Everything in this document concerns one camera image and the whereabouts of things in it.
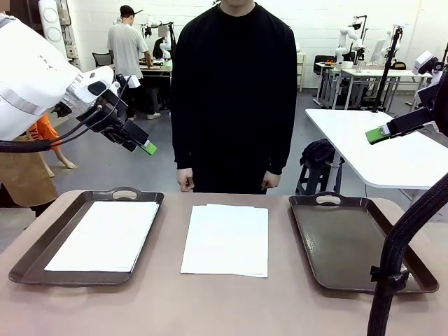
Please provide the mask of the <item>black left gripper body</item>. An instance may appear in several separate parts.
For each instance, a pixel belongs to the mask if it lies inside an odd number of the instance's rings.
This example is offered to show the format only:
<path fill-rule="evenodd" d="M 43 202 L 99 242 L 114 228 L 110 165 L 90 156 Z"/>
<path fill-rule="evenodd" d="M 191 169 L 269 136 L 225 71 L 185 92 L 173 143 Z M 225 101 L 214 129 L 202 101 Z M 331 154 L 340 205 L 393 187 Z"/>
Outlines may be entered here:
<path fill-rule="evenodd" d="M 89 130 L 104 135 L 109 141 L 123 141 L 125 135 L 121 130 L 124 121 L 120 116 L 125 109 L 125 103 L 121 100 L 121 94 L 127 89 L 122 88 L 118 82 L 112 84 L 98 100 L 76 119 Z"/>

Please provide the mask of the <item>person's right hand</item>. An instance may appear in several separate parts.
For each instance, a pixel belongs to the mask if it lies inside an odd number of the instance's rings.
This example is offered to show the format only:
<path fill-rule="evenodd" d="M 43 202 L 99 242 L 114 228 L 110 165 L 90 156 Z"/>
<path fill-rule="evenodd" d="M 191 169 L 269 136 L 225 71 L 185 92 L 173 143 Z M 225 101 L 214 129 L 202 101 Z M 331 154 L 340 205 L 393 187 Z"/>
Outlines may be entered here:
<path fill-rule="evenodd" d="M 191 168 L 178 169 L 176 172 L 176 177 L 181 192 L 188 193 L 195 187 L 193 181 L 193 170 Z"/>

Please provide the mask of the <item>person's left hand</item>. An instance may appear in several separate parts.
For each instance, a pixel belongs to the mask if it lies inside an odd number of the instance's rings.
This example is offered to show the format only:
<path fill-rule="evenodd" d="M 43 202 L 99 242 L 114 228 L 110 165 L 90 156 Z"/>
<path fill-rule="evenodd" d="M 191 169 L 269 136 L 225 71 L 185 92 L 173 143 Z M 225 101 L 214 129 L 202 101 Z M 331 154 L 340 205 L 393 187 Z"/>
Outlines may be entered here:
<path fill-rule="evenodd" d="M 273 189 L 279 186 L 281 180 L 281 176 L 277 174 L 273 174 L 269 171 L 265 172 L 265 175 L 262 180 L 262 189 L 268 190 Z"/>

